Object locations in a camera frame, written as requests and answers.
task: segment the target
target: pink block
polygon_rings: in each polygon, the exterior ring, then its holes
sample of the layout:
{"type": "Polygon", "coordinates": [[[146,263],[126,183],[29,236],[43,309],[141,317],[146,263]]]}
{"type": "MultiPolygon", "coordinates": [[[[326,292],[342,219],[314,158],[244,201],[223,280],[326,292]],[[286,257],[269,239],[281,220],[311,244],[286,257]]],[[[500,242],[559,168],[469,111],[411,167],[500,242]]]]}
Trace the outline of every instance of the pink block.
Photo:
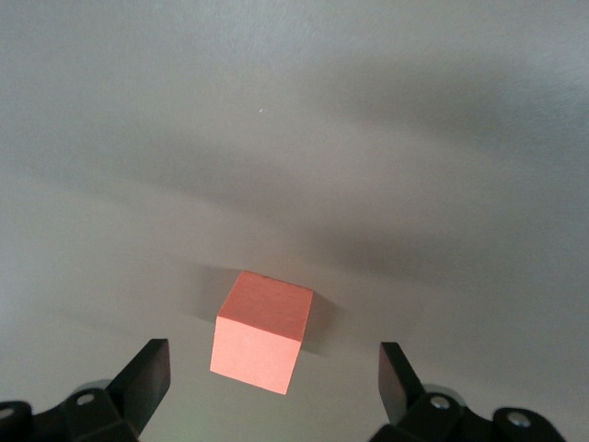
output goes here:
{"type": "Polygon", "coordinates": [[[313,291],[242,272],[217,315],[211,371],[286,394],[313,291]]]}

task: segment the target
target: red cube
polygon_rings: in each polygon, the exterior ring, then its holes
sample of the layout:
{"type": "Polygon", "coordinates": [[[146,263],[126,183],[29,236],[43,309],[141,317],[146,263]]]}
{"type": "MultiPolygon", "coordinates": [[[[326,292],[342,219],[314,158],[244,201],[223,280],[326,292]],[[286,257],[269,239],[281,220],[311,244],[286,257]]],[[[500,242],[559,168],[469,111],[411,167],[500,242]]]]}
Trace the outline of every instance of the red cube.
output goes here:
{"type": "Polygon", "coordinates": [[[211,371],[286,394],[313,291],[242,272],[217,315],[211,371]]]}

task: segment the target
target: silver bolt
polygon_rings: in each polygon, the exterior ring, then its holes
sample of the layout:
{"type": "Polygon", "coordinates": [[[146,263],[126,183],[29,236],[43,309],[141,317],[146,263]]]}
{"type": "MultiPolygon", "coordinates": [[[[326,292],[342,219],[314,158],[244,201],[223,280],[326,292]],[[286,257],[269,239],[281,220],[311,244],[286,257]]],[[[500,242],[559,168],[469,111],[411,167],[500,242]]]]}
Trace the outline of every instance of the silver bolt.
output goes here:
{"type": "Polygon", "coordinates": [[[519,412],[511,412],[507,414],[507,419],[509,419],[509,422],[513,425],[522,426],[523,428],[528,428],[532,424],[525,414],[519,412]]]}
{"type": "Polygon", "coordinates": [[[4,408],[0,410],[0,419],[6,419],[7,417],[12,416],[15,411],[12,408],[4,408]]]}
{"type": "Polygon", "coordinates": [[[447,410],[450,408],[450,402],[448,402],[448,399],[443,398],[442,396],[433,396],[430,399],[430,403],[438,410],[447,410]]]}
{"type": "Polygon", "coordinates": [[[83,394],[82,396],[77,398],[75,403],[77,403],[78,405],[86,405],[87,403],[90,403],[93,400],[94,400],[94,395],[92,393],[88,393],[88,394],[83,394]]]}

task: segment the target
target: cube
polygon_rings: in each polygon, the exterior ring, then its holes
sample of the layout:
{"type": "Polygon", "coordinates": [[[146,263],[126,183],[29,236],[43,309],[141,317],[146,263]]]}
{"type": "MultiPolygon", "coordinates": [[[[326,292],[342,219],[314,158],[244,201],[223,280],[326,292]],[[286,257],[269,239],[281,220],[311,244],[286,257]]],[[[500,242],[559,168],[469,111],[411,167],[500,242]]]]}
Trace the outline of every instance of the cube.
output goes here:
{"type": "Polygon", "coordinates": [[[286,394],[313,291],[242,272],[217,315],[211,371],[286,394]]]}

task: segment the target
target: gray surface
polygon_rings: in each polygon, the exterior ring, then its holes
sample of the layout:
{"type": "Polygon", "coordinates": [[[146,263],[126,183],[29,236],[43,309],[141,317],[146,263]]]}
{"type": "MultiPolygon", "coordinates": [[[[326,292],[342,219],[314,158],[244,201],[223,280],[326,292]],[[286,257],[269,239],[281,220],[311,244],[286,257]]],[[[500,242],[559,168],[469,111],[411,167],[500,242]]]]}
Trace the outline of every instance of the gray surface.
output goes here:
{"type": "Polygon", "coordinates": [[[0,397],[168,337],[143,441],[366,440],[378,342],[589,436],[587,2],[3,2],[0,397]],[[315,289],[287,396],[208,371],[238,269],[315,289]]]}

